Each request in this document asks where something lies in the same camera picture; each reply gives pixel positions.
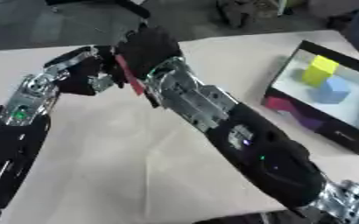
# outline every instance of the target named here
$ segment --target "robotic arm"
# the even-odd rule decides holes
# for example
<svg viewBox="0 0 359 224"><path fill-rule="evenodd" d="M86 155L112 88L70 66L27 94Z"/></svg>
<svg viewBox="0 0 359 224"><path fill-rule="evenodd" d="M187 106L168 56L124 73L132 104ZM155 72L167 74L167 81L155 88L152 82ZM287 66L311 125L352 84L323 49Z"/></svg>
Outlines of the robotic arm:
<svg viewBox="0 0 359 224"><path fill-rule="evenodd" d="M150 50L135 54L132 49ZM315 207L338 221L359 223L357 183L335 184L310 161L303 145L227 92L204 84L166 33L141 30L116 50L144 85L153 107L171 109L184 118L262 192L298 215L298 208ZM143 53L160 60L152 59L156 66L146 65Z"/></svg>
<svg viewBox="0 0 359 224"><path fill-rule="evenodd" d="M0 106L0 214L23 183L50 129L50 113L63 93L95 95L120 87L110 46L86 46L25 76L9 101Z"/></svg>
<svg viewBox="0 0 359 224"><path fill-rule="evenodd" d="M359 223L358 184L328 180L305 147L228 93L202 83L177 41L143 25L116 47L86 46L46 63L0 106L0 214L38 155L60 95L95 95L126 82L140 85L153 107L187 120L245 178L284 206L298 214L299 207L316 207Z"/></svg>

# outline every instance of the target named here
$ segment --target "blue cube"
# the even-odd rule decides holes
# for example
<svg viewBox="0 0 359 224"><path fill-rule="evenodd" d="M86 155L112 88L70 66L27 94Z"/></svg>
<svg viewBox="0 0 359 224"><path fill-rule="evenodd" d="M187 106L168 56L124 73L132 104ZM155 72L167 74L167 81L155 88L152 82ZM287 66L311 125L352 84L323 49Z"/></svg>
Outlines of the blue cube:
<svg viewBox="0 0 359 224"><path fill-rule="evenodd" d="M348 81L336 75L325 80L318 88L310 91L313 99L320 103L340 103L349 93Z"/></svg>

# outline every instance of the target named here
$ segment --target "yellow cube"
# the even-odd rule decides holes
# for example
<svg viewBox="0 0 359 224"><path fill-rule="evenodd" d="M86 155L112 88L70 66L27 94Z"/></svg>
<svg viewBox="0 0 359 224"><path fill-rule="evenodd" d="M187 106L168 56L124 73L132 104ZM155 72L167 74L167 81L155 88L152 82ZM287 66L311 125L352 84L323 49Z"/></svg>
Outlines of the yellow cube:
<svg viewBox="0 0 359 224"><path fill-rule="evenodd" d="M307 70L302 75L302 80L312 86L319 87L327 78L331 77L336 71L339 63L317 55Z"/></svg>

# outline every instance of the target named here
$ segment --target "black robotic forearm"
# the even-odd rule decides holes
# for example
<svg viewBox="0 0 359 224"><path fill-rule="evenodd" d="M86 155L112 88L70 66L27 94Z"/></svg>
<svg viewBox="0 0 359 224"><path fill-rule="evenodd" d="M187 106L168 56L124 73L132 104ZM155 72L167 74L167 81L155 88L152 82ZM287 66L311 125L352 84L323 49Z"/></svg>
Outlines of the black robotic forearm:
<svg viewBox="0 0 359 224"><path fill-rule="evenodd" d="M216 86L203 84L182 57L143 79L153 105L168 108L202 132L250 182L282 205L315 207L340 221L359 223L359 185L336 185L309 159L308 150L255 110Z"/></svg>
<svg viewBox="0 0 359 224"><path fill-rule="evenodd" d="M31 124L3 122L0 106L0 214L23 183L50 129L49 115L38 115Z"/></svg>

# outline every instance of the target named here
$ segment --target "purple led light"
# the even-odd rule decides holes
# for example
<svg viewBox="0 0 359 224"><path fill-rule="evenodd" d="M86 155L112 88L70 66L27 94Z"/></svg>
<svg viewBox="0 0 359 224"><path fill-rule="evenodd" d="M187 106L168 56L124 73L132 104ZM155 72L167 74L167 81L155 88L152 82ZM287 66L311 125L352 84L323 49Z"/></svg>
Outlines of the purple led light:
<svg viewBox="0 0 359 224"><path fill-rule="evenodd" d="M250 145L250 141L248 141L248 140L246 140L246 139L243 140L243 143L246 144L246 145L248 145L248 146Z"/></svg>

